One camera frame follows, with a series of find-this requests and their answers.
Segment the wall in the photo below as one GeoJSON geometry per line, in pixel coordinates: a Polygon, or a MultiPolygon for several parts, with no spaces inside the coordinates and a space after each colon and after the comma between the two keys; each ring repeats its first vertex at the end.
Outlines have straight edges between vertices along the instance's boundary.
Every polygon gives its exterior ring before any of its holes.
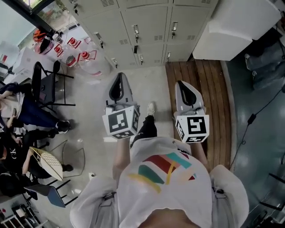
{"type": "Polygon", "coordinates": [[[0,1],[0,28],[0,42],[8,41],[11,44],[19,45],[35,29],[35,26],[0,1]]]}

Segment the white t-shirt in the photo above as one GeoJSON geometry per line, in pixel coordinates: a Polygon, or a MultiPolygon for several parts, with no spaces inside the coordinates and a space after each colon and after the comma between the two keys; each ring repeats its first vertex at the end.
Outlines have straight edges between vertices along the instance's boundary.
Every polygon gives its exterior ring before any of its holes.
{"type": "Polygon", "coordinates": [[[1,117],[2,118],[11,118],[13,115],[13,110],[16,108],[17,110],[17,115],[16,117],[18,118],[21,110],[22,110],[22,105],[24,101],[25,95],[21,92],[13,94],[11,96],[7,96],[4,99],[0,100],[0,112],[1,112],[1,117]]]}
{"type": "Polygon", "coordinates": [[[212,224],[212,185],[190,146],[172,138],[138,140],[131,163],[122,172],[118,188],[109,178],[95,177],[75,201],[70,220],[76,228],[137,228],[156,209],[181,209],[201,228],[212,224]],[[116,191],[114,198],[103,196],[116,191]],[[103,213],[113,205],[110,213],[103,213]]]}

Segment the locker vent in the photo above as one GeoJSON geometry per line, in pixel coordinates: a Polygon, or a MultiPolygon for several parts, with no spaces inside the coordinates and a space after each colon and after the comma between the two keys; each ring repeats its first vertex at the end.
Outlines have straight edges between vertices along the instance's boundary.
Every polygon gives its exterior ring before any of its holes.
{"type": "Polygon", "coordinates": [[[103,7],[114,5],[114,0],[101,0],[103,7]]]}
{"type": "Polygon", "coordinates": [[[122,44],[122,45],[126,45],[126,44],[129,43],[127,39],[120,40],[119,42],[120,42],[120,44],[122,44]]]}
{"type": "Polygon", "coordinates": [[[162,41],[163,36],[155,36],[155,41],[162,41]]]}
{"type": "Polygon", "coordinates": [[[210,4],[212,0],[201,0],[202,3],[210,4]]]}
{"type": "Polygon", "coordinates": [[[193,41],[193,40],[195,40],[195,36],[187,36],[187,40],[193,41]]]}

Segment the hand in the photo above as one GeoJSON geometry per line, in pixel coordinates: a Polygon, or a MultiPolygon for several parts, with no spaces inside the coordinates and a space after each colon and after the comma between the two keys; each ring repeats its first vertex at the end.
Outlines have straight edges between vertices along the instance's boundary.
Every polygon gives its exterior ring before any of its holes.
{"type": "Polygon", "coordinates": [[[31,150],[31,149],[29,149],[28,150],[28,154],[27,154],[27,156],[29,156],[29,157],[32,157],[32,155],[34,154],[34,151],[33,150],[31,150]]]}
{"type": "Polygon", "coordinates": [[[22,145],[23,145],[22,139],[20,139],[20,138],[15,138],[14,141],[15,141],[17,144],[19,144],[20,147],[22,147],[22,145]]]}

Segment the white locker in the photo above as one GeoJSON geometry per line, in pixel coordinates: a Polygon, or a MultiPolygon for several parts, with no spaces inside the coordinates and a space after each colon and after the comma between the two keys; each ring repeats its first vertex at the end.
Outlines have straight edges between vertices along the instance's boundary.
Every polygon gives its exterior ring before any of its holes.
{"type": "Polygon", "coordinates": [[[62,0],[62,2],[71,12],[74,12],[73,8],[77,4],[76,9],[78,14],[73,15],[79,19],[119,8],[117,0],[76,0],[74,3],[70,3],[70,0],[62,0]]]}
{"type": "Polygon", "coordinates": [[[105,49],[105,53],[118,69],[137,68],[132,47],[130,45],[117,45],[105,49]]]}
{"type": "Polygon", "coordinates": [[[187,61],[194,47],[194,43],[167,45],[164,63],[187,61]]]}
{"type": "Polygon", "coordinates": [[[217,0],[174,0],[175,5],[202,6],[212,8],[217,0]]]}
{"type": "Polygon", "coordinates": [[[168,42],[195,41],[208,12],[208,8],[173,7],[168,42]]]}
{"type": "Polygon", "coordinates": [[[122,15],[119,11],[107,11],[85,18],[84,25],[94,35],[103,48],[114,45],[130,45],[122,15]]]}
{"type": "Polygon", "coordinates": [[[120,7],[131,8],[144,5],[168,3],[168,0],[118,0],[120,7]]]}
{"type": "Polygon", "coordinates": [[[137,53],[137,63],[141,66],[161,65],[163,44],[139,45],[137,53]]]}
{"type": "Polygon", "coordinates": [[[122,15],[132,45],[164,42],[167,7],[129,9],[122,15]]]}

